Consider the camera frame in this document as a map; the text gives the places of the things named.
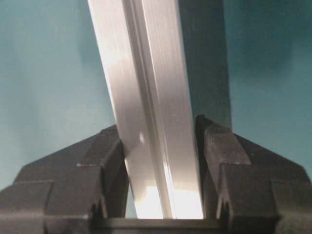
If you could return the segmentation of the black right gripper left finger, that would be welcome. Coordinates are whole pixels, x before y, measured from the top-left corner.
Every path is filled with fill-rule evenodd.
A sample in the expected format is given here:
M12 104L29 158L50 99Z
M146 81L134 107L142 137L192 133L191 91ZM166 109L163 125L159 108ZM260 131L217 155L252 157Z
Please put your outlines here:
M129 180L117 127L22 167L0 192L3 234L88 234L124 217Z

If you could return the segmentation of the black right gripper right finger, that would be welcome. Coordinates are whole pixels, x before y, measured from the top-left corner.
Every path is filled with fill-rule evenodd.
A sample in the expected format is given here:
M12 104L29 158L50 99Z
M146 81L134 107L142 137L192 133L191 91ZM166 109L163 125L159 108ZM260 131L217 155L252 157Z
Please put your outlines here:
M195 119L203 206L230 234L309 234L312 182L304 167L203 115Z

